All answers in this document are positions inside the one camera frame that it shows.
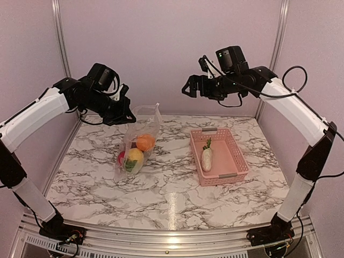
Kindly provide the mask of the orange tangerine toy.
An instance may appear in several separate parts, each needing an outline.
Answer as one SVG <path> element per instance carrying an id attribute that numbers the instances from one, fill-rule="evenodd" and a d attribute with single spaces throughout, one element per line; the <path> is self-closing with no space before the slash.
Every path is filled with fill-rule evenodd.
<path id="1" fill-rule="evenodd" d="M 143 152 L 149 151 L 155 146 L 155 138 L 150 134 L 143 134 L 137 137 L 136 146 Z"/>

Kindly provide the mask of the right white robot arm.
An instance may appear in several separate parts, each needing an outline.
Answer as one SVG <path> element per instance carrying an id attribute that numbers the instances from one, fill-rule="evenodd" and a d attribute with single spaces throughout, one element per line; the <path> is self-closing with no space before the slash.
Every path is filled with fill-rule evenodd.
<path id="1" fill-rule="evenodd" d="M 296 169 L 290 190 L 277 211 L 277 221 L 267 227 L 266 236 L 277 241 L 287 232 L 290 222 L 310 195 L 325 166 L 337 132 L 336 125 L 317 115 L 296 92 L 288 91 L 278 76 L 265 66 L 215 78 L 191 75 L 182 93 L 223 101 L 229 94 L 251 93 L 284 116 L 305 138 L 308 148 Z"/>

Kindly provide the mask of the white radish with leaves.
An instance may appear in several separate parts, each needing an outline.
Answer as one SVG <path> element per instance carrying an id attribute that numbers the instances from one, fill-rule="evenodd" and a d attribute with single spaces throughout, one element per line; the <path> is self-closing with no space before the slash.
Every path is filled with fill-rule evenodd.
<path id="1" fill-rule="evenodd" d="M 127 173 L 136 174 L 142 167 L 142 162 L 138 160 L 129 160 L 127 159 L 124 164 L 124 168 Z"/>

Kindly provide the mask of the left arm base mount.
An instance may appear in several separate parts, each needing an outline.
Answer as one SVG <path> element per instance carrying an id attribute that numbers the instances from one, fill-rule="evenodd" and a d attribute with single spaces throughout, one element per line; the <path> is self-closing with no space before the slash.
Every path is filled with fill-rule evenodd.
<path id="1" fill-rule="evenodd" d="M 39 231 L 40 235 L 60 241 L 65 241 L 76 235 L 75 241 L 78 245 L 83 243 L 85 233 L 86 229 L 84 227 L 65 224 L 62 215 L 58 212 L 48 222 L 42 221 Z"/>

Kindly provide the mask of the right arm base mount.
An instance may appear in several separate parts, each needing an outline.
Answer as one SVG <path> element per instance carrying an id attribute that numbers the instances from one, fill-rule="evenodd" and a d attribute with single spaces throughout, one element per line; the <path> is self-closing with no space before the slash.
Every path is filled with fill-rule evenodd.
<path id="1" fill-rule="evenodd" d="M 284 221 L 275 213 L 269 226 L 249 229 L 246 238 L 252 246 L 258 246 L 291 239 L 294 236 L 292 223 Z"/>

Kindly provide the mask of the dark red fuzzy fruit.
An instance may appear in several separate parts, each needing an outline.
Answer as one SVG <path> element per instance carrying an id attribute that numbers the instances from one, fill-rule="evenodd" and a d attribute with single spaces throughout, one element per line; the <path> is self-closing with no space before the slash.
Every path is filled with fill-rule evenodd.
<path id="1" fill-rule="evenodd" d="M 118 154 L 117 161 L 120 165 L 123 164 L 124 157 L 125 157 L 125 151 L 122 151 Z"/>

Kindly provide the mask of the clear zip top bag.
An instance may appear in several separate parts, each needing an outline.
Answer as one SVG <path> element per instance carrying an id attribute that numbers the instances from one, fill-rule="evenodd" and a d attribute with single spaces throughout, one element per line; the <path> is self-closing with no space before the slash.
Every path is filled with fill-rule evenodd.
<path id="1" fill-rule="evenodd" d="M 129 124 L 118 148 L 114 179 L 136 175 L 151 156 L 162 124 L 160 104 L 141 105 L 133 109 L 136 122 Z"/>

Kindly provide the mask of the yellow lemon toy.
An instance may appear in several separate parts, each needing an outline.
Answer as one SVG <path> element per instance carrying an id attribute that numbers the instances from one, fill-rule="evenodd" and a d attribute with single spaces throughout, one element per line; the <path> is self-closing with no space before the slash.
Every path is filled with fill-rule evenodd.
<path id="1" fill-rule="evenodd" d="M 128 151 L 126 162 L 143 163 L 143 161 L 144 161 L 144 154 L 140 149 L 131 148 Z"/>

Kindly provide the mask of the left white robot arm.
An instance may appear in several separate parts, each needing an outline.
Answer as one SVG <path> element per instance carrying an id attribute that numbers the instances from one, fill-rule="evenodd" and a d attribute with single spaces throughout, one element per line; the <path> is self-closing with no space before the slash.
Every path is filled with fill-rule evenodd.
<path id="1" fill-rule="evenodd" d="M 47 223 L 46 229 L 56 239 L 64 239 L 68 227 L 59 221 L 56 209 L 28 179 L 15 151 L 39 128 L 74 108 L 97 113 L 108 126 L 135 123 L 130 99 L 125 96 L 127 91 L 128 86 L 122 84 L 116 97 L 111 98 L 110 94 L 93 89 L 91 79 L 78 81 L 66 77 L 1 123 L 1 183 Z"/>

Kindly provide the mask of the pink perforated plastic basket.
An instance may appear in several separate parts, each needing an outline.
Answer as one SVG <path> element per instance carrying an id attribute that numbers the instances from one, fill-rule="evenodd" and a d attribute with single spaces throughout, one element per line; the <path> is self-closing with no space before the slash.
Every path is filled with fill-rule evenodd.
<path id="1" fill-rule="evenodd" d="M 190 148 L 203 187 L 241 182 L 249 166 L 229 128 L 201 128 L 190 131 Z M 210 171 L 202 166 L 203 151 L 212 150 Z"/>

